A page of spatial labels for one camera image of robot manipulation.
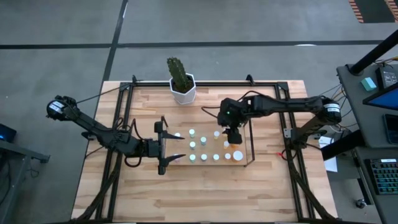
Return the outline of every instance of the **gray floor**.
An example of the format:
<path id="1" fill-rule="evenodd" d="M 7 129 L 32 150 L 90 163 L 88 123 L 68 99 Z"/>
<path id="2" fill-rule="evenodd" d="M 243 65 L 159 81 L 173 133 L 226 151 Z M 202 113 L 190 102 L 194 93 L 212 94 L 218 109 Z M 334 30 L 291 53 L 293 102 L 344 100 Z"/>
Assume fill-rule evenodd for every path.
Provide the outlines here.
<path id="1" fill-rule="evenodd" d="M 2 0 L 0 44 L 111 43 L 121 0 Z M 397 24 L 360 24 L 348 0 L 130 0 L 120 43 L 191 41 L 378 40 Z M 110 80 L 165 80 L 166 58 L 182 59 L 197 80 L 304 80 L 309 95 L 338 84 L 335 68 L 354 63 L 373 45 L 118 49 Z M 45 118 L 55 95 L 77 100 L 99 92 L 108 49 L 0 50 L 0 123 L 18 130 L 17 143 L 51 154 L 36 179 L 27 175 L 13 223 L 69 219 L 87 141 L 72 123 Z M 398 48 L 385 57 L 397 55 Z M 95 112 L 96 100 L 80 108 Z M 349 111 L 349 105 L 343 113 Z M 353 124 L 351 115 L 343 124 Z M 340 163 L 341 170 L 352 168 Z M 373 206 L 358 210 L 358 184 L 331 174 L 339 217 L 380 222 Z"/>

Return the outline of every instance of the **wooden tabletop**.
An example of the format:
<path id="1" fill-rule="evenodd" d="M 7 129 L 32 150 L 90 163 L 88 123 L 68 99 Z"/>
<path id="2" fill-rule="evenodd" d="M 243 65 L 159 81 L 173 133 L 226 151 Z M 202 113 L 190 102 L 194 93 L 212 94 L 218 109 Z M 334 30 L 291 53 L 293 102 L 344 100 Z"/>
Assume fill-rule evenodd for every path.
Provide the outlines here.
<path id="1" fill-rule="evenodd" d="M 303 81 L 287 82 L 292 98 L 307 97 Z M 102 92 L 116 88 L 119 84 L 120 82 L 104 82 Z M 174 101 L 169 88 L 135 87 L 129 123 L 136 118 L 139 134 L 144 138 L 154 139 L 157 138 L 154 123 L 160 121 L 161 116 L 165 116 L 169 126 L 215 123 L 215 119 L 202 112 L 200 107 L 219 106 L 222 99 L 238 99 L 248 90 L 275 97 L 273 87 L 197 87 L 195 102 L 180 106 Z M 117 95 L 118 91 L 112 91 L 99 99 L 95 119 L 107 127 L 112 125 Z M 182 107 L 188 107 L 191 113 L 182 113 Z M 312 115 L 295 113 L 295 117 L 297 126 L 300 127 Z M 284 149 L 279 115 L 253 119 L 252 125 L 256 160 L 246 168 L 169 166 L 165 175 L 157 175 L 157 159 L 143 158 L 138 168 L 130 168 L 123 163 L 114 221 L 296 221 L 287 163 L 276 154 Z M 87 153 L 98 147 L 100 145 L 97 142 L 89 143 Z M 303 150 L 303 156 L 312 192 L 326 210 L 336 217 L 335 203 L 321 152 L 309 147 Z M 72 218 L 81 215 L 98 193 L 105 158 L 106 150 L 101 149 L 85 160 Z M 304 214 L 307 214 L 301 191 L 300 198 Z M 106 197 L 103 215 L 108 211 L 108 202 L 109 197 Z"/>

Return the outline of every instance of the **white pot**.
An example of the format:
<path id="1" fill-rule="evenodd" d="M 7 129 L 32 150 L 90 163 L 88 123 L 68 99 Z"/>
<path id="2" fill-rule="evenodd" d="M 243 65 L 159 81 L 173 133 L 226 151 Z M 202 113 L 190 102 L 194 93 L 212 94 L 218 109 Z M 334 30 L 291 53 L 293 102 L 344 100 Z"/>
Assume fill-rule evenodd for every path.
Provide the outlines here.
<path id="1" fill-rule="evenodd" d="M 179 93 L 177 91 L 174 91 L 172 88 L 173 78 L 171 78 L 169 80 L 170 91 L 173 93 L 175 101 L 177 101 L 181 105 L 186 105 L 186 104 L 192 103 L 195 99 L 195 96 L 197 95 L 197 86 L 195 84 L 195 79 L 193 78 L 193 75 L 188 74 L 188 73 L 187 73 L 187 75 L 191 77 L 192 82 L 193 82 L 193 87 L 186 93 Z"/>

